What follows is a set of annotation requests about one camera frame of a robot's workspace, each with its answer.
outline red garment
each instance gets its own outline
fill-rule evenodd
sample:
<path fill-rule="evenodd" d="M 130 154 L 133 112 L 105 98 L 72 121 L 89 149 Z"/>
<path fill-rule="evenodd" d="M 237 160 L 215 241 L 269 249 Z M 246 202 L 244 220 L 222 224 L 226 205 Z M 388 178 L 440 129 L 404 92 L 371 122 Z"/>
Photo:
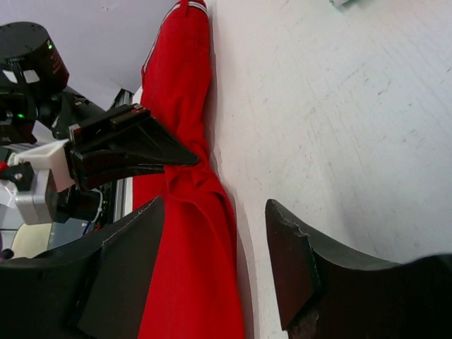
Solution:
<path fill-rule="evenodd" d="M 141 104 L 196 153 L 194 167 L 133 178 L 133 208 L 165 201 L 165 227 L 139 338 L 241 339 L 236 225 L 228 197 L 209 166 L 203 104 L 210 83 L 204 3 L 181 1 L 164 20 L 143 67 Z"/>

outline table surface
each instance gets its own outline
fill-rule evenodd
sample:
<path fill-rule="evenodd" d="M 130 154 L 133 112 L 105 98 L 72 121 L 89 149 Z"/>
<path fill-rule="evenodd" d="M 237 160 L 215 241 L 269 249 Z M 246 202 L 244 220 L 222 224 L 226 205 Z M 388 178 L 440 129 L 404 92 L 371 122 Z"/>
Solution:
<path fill-rule="evenodd" d="M 269 198 L 384 259 L 450 252 L 452 1 L 207 4 L 208 137 L 237 213 L 248 338 L 287 337 L 266 241 Z"/>

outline white stripe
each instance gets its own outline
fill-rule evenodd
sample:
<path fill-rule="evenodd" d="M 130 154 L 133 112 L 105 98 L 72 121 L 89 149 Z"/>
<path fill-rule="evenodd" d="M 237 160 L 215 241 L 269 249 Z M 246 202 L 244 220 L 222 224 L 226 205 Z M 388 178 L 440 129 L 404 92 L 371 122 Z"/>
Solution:
<path fill-rule="evenodd" d="M 144 62 L 144 70 L 145 70 L 145 72 L 146 72 L 146 69 L 147 69 L 147 67 L 148 67 L 149 60 L 150 60 L 151 56 L 153 55 L 154 48 L 155 48 L 155 44 L 157 43 L 158 36 L 160 35 L 160 31 L 162 30 L 163 23 L 165 22 L 165 20 L 167 20 L 168 16 L 170 16 L 170 14 L 171 14 L 172 12 L 174 12 L 174 11 L 176 11 L 178 8 L 180 8 L 180 6 L 181 6 L 181 4 L 175 4 L 175 5 L 169 10 L 169 12 L 167 13 L 167 15 L 163 18 L 162 24 L 160 25 L 160 28 L 158 29 L 157 37 L 155 38 L 154 44 L 153 44 L 153 46 L 150 48 L 148 57 L 146 58 L 146 60 L 145 60 L 145 62 Z M 206 8 L 203 4 L 200 4 L 199 2 L 196 2 L 196 1 L 189 1 L 189 7 L 194 7 L 194 8 L 197 8 L 197 9 L 201 9 L 202 12 L 204 12 L 206 15 L 208 15 L 208 13 L 207 13 L 207 8 Z"/>

